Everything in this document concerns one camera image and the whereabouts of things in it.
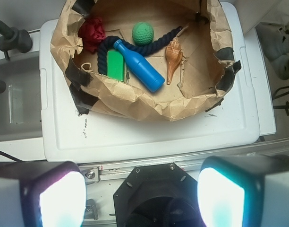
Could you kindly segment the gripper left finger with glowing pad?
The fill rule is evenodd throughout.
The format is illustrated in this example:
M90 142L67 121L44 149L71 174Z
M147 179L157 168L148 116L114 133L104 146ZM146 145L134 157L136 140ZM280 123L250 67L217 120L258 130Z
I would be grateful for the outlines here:
M0 162L0 227L79 227L85 207L74 162Z

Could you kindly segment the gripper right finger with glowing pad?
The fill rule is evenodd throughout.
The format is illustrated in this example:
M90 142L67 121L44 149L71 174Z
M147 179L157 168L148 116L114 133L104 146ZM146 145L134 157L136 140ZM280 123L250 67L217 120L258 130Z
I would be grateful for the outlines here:
M208 227L289 227L289 155L210 156L197 200Z

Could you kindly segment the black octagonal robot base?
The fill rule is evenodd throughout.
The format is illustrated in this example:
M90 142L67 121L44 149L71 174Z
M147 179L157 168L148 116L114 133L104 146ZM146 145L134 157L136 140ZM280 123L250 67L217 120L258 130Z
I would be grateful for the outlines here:
M203 227L197 180L175 163L137 166L113 195L118 227Z

